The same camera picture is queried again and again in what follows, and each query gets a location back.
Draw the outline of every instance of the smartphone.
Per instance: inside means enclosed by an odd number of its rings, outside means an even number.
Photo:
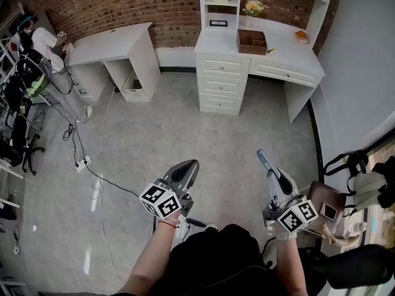
[[[320,214],[330,220],[335,220],[338,211],[328,204],[322,203]]]

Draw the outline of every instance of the white shirt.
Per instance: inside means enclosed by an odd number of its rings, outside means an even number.
[[[48,32],[45,28],[39,27],[31,36],[33,49],[51,61],[52,69],[56,72],[64,68],[63,60],[51,50],[57,43],[57,37]]]

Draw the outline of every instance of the red bracelet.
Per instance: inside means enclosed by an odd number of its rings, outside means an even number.
[[[176,226],[174,226],[172,224],[169,224],[169,223],[166,223],[165,221],[162,221],[162,220],[158,221],[158,223],[168,224],[169,226],[173,227],[174,229],[177,228]]]

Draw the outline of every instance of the picture frame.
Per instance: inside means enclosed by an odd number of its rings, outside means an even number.
[[[228,21],[224,20],[210,20],[211,27],[228,27]]]

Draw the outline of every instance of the person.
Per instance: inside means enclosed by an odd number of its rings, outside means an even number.
[[[179,214],[158,222],[118,296],[307,295],[296,239],[279,237],[286,232],[279,223],[274,272],[265,267],[256,239],[235,224],[206,228],[170,251]]]
[[[77,123],[85,123],[93,111],[92,107],[84,106],[81,98],[72,88],[72,81],[63,60],[51,50],[52,47],[65,43],[67,36],[57,38],[43,27],[35,28],[37,20],[37,17],[29,13],[21,16],[18,25],[20,50],[23,54],[29,49],[34,49],[49,62],[41,65],[51,79],[46,90],[63,105]]]

